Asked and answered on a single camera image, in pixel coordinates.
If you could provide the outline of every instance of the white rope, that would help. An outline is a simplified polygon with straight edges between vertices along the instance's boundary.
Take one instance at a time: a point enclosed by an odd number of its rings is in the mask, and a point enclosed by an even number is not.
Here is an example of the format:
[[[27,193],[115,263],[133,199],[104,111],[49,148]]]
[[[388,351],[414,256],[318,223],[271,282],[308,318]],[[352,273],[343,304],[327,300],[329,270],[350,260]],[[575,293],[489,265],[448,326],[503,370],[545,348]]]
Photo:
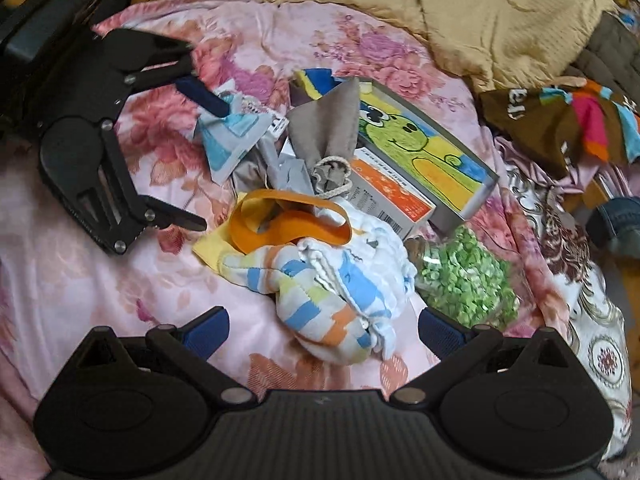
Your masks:
[[[329,162],[336,162],[337,164],[344,167],[344,184],[335,189],[316,194],[318,198],[322,198],[324,200],[329,200],[336,196],[342,195],[343,193],[351,190],[351,188],[353,187],[353,182],[349,179],[349,176],[351,175],[351,165],[346,158],[338,155],[326,156],[325,158],[321,158],[320,160],[318,160],[315,168],[319,168],[320,166],[323,166],[324,164],[327,164]]]

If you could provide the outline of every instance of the orange strap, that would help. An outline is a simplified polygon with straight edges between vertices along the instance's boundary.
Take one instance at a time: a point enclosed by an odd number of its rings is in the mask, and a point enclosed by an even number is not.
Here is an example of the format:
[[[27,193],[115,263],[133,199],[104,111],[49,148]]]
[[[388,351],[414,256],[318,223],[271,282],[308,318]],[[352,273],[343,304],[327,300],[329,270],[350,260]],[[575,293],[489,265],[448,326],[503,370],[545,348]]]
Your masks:
[[[268,229],[258,233],[258,226],[273,209],[256,205],[263,200],[278,202],[284,211],[269,222]],[[327,224],[307,211],[295,209],[294,204],[331,209],[344,218],[344,223]],[[351,240],[351,224],[345,210],[328,200],[291,191],[257,189],[245,196],[231,213],[229,234],[236,248],[249,254],[265,245],[283,245],[307,237],[329,245],[344,245]]]

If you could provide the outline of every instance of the barcode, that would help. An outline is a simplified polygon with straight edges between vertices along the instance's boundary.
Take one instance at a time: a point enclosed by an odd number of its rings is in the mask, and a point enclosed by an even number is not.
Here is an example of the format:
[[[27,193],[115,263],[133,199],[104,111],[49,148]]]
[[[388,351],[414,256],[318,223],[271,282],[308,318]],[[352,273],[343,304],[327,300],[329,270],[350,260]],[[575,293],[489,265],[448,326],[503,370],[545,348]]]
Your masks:
[[[396,223],[394,219],[391,218],[391,216],[386,214],[384,211],[380,212],[380,214],[378,215],[378,218],[380,218],[383,222],[388,223],[396,234],[398,234],[402,230],[402,226]]]

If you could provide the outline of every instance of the orange box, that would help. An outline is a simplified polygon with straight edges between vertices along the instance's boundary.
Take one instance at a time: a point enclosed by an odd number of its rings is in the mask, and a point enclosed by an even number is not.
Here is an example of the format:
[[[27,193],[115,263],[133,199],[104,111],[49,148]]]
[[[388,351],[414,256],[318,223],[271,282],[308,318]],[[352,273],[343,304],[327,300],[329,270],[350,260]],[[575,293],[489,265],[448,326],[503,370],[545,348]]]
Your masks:
[[[347,200],[356,209],[388,223],[401,238],[436,209],[415,186],[367,148],[355,150],[351,171],[353,187]]]

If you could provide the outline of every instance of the black mechanical claw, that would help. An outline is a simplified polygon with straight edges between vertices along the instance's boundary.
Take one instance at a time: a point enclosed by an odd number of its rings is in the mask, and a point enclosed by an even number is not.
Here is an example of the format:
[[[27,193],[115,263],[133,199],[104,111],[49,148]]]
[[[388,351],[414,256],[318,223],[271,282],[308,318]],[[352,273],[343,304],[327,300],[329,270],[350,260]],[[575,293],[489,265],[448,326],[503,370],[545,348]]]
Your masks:
[[[94,17],[128,0],[26,0],[0,23],[0,126],[40,145],[43,181],[106,251],[125,253],[147,227],[205,230],[203,218],[140,196],[115,124],[131,95],[175,84],[219,117],[229,106],[194,76],[192,46],[132,29],[94,34]]]
[[[203,218],[138,194],[114,132],[130,95],[175,81],[210,111],[228,114],[227,103],[191,75],[190,46],[148,32],[116,29],[104,38],[86,31],[75,47],[42,90],[34,106],[37,113],[25,121],[25,127],[40,136],[44,181],[111,253],[125,253],[149,226],[205,230]]]
[[[443,361],[389,402],[370,390],[258,402],[205,361],[228,335],[222,307],[145,337],[96,327],[34,418],[49,479],[600,478],[612,415],[559,334],[446,322],[423,311],[418,331]],[[436,326],[460,345],[425,340]]]

